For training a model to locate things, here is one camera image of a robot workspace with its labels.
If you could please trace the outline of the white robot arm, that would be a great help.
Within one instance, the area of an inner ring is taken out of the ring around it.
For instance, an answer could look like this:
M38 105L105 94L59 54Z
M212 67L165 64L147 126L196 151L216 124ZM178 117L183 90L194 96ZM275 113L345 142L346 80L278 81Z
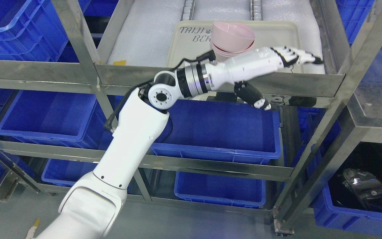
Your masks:
M118 127L102 159L82 176L59 206L59 216L38 239L100 239L111 230L126 202L127 187L151 144L167 125L162 113L140 98L136 85L123 97Z

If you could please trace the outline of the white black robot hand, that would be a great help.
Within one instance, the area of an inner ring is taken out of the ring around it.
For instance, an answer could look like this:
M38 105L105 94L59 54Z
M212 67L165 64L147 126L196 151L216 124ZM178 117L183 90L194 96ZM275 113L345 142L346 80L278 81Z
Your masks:
M271 74L293 65L323 64L321 57L294 47L261 47L219 63L206 63L211 90L225 83L244 85L244 82Z

